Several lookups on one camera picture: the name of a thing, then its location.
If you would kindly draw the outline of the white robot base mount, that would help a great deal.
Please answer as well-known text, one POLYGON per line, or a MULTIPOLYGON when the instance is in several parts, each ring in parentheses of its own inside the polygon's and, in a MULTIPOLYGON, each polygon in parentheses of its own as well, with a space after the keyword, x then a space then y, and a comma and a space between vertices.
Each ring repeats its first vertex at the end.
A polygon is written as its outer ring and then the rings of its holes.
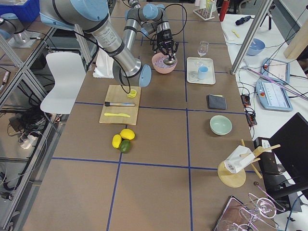
POLYGON ((102 49, 99 49, 95 69, 93 72, 94 78, 114 78, 113 75, 113 58, 102 49))

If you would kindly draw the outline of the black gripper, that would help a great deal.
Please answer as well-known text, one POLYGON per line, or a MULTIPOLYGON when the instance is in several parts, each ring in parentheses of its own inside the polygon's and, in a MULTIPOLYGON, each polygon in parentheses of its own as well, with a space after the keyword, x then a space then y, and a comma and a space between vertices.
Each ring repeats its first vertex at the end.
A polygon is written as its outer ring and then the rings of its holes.
POLYGON ((152 50, 160 51, 168 57, 175 57, 179 43, 174 41, 169 23, 159 23, 156 29, 156 40, 153 42, 152 50))

